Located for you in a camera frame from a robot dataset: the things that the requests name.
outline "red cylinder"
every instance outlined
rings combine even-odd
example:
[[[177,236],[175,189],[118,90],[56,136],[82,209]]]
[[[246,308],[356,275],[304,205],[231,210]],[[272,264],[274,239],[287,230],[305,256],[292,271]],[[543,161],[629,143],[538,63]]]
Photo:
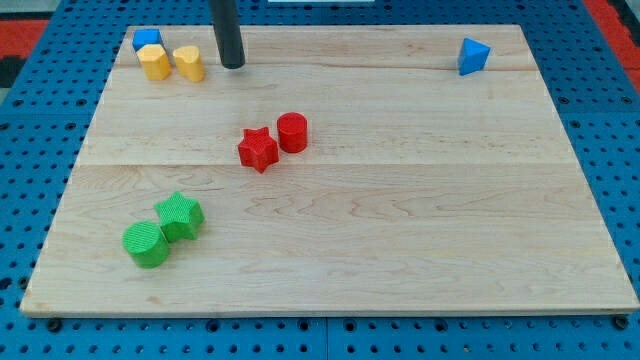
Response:
[[[307,119],[296,112],[278,118],[278,140],[282,151],[298,153],[307,147]]]

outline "red star block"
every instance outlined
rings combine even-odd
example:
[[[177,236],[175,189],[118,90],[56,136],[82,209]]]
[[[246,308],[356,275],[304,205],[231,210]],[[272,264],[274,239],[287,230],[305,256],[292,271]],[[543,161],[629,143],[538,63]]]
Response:
[[[263,173],[267,166],[278,162],[278,143],[269,136],[269,128],[244,129],[244,139],[238,144],[240,163]]]

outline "blue triangular prism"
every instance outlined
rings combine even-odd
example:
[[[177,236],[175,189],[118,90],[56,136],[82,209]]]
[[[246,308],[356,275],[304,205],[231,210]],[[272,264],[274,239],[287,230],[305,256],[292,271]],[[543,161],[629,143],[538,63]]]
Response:
[[[467,75],[484,69],[491,48],[473,39],[465,38],[458,56],[460,75]]]

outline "blue pegboard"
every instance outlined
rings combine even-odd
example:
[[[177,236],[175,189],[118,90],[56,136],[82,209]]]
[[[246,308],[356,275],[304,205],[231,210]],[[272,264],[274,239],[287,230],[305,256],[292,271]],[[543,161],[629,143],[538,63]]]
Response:
[[[377,0],[242,24],[520,24],[636,291],[640,97],[579,1]],[[128,25],[204,25],[205,0],[63,0],[0,108],[0,357],[640,358],[637,314],[563,318],[77,320],[18,311]]]

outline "green cylinder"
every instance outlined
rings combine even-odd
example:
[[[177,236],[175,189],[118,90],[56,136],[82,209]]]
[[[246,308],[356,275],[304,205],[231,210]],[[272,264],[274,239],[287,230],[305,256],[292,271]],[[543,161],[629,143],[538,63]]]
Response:
[[[127,228],[122,246],[141,268],[150,269],[162,264],[169,256],[169,243],[160,226],[140,221]]]

